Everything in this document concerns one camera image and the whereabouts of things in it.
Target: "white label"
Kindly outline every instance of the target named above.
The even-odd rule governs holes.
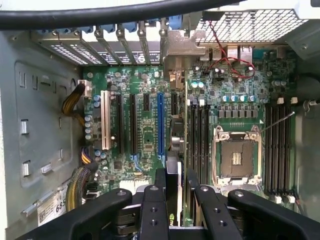
[[[68,186],[65,185],[63,190],[57,192],[48,201],[43,203],[37,210],[38,226],[61,216],[66,212],[66,194]]]

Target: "blue pcie slot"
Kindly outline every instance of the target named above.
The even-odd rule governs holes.
[[[157,94],[157,111],[158,111],[158,157],[164,164],[165,158],[165,101],[164,94]]]

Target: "black cable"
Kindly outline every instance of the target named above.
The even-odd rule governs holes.
[[[127,6],[49,10],[0,11],[2,30],[47,30],[95,25],[121,24],[148,19],[167,18],[244,0],[163,0]]]

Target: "motherboard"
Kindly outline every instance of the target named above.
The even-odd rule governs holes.
[[[226,62],[201,60],[169,75],[162,66],[84,68],[92,88],[92,98],[85,98],[85,139],[99,163],[98,189],[135,193],[154,182],[167,152],[176,151],[201,184],[224,195],[236,188],[288,193],[294,119],[265,128],[294,109],[296,56],[288,51],[278,57],[272,49],[252,55],[254,69],[231,62],[242,78]]]

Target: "pcie slot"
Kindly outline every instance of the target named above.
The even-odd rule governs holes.
[[[177,93],[171,93],[171,115],[178,114],[178,95]]]
[[[130,94],[130,152],[138,153],[138,123],[137,123],[137,99],[135,94]]]
[[[272,124],[272,107],[270,104],[265,106],[265,126]],[[269,128],[265,131],[265,173],[264,173],[264,189],[265,193],[271,192],[272,186],[272,130]]]
[[[165,155],[165,101],[164,94],[157,94],[158,111],[158,156],[164,158]]]
[[[101,141],[102,150],[111,148],[110,92],[101,91]]]
[[[124,105],[123,105],[123,97],[121,95],[116,95],[116,111],[118,116],[118,148],[119,153],[124,154],[126,147],[125,147],[125,123],[124,123]]]
[[[150,95],[143,94],[143,111],[150,111]]]
[[[204,171],[203,171],[203,179],[204,182],[203,184],[208,184],[208,170],[209,170],[209,112],[210,112],[210,106],[205,106],[204,109],[204,117],[203,117],[203,121],[204,121],[204,141],[203,141],[203,151],[204,151]]]

